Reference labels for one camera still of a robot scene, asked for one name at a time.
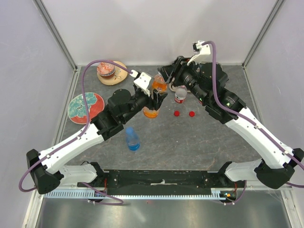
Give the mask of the orange drink bottle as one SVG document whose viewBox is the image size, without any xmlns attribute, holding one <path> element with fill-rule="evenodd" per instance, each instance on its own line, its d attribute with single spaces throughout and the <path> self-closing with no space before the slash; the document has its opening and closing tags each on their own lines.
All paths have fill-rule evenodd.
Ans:
<svg viewBox="0 0 304 228">
<path fill-rule="evenodd" d="M 157 97 L 157 95 L 167 92 L 167 84 L 165 83 L 163 77 L 160 74 L 154 76 L 153 84 L 150 88 L 152 92 L 152 98 Z M 156 118 L 159 115 L 160 109 L 149 109 L 147 107 L 143 108 L 143 114 L 148 118 Z"/>
</svg>

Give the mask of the clear bottle red cap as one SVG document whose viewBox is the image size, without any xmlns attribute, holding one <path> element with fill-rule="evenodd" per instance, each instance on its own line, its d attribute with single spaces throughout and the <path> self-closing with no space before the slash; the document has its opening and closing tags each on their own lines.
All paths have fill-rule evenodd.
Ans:
<svg viewBox="0 0 304 228">
<path fill-rule="evenodd" d="M 188 91 L 186 86 L 184 85 L 179 86 L 175 91 L 175 98 L 174 98 L 175 102 L 182 104 L 185 101 L 187 93 Z"/>
</svg>

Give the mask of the blue water bottle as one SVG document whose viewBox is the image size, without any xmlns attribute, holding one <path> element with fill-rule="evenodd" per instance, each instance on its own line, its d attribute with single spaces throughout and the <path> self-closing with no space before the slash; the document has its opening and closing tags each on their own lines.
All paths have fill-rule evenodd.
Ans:
<svg viewBox="0 0 304 228">
<path fill-rule="evenodd" d="M 137 151 L 140 148 L 140 139 L 138 134 L 132 127 L 127 127 L 125 129 L 126 133 L 126 144 L 130 151 Z"/>
</svg>

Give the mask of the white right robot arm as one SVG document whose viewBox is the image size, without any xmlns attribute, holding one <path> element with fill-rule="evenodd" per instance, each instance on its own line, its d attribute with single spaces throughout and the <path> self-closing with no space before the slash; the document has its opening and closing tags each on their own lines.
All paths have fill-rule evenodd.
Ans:
<svg viewBox="0 0 304 228">
<path fill-rule="evenodd" d="M 285 184 L 292 186 L 290 179 L 295 167 L 302 166 L 303 150 L 282 143 L 257 120 L 241 98 L 225 88 L 228 75 L 220 64 L 193 63 L 179 56 L 170 65 L 159 67 L 158 72 L 166 83 L 185 86 L 211 117 L 239 134 L 260 155 L 256 161 L 226 162 L 217 176 L 221 186 L 257 180 L 272 189 Z"/>
</svg>

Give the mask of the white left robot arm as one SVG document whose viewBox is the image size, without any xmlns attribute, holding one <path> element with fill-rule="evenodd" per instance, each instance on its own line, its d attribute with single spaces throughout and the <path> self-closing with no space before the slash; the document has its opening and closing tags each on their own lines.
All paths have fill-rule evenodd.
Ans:
<svg viewBox="0 0 304 228">
<path fill-rule="evenodd" d="M 104 182 L 104 172 L 96 162 L 67 166 L 66 163 L 85 150 L 105 142 L 123 130 L 123 125 L 144 107 L 158 110 L 167 96 L 166 92 L 153 90 L 148 96 L 141 89 L 132 95 L 126 89 L 116 90 L 108 99 L 104 110 L 82 128 L 59 144 L 43 150 L 27 152 L 28 168 L 39 194 L 46 194 L 59 186 L 90 183 L 99 187 Z"/>
</svg>

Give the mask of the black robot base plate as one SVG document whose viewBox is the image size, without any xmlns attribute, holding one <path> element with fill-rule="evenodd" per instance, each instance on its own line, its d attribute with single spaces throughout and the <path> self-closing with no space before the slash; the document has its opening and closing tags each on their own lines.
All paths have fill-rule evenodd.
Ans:
<svg viewBox="0 0 304 228">
<path fill-rule="evenodd" d="M 89 185 L 105 188 L 109 195 L 169 195 L 208 194 L 212 188 L 240 189 L 245 182 L 233 182 L 217 171 L 108 170 Z"/>
</svg>

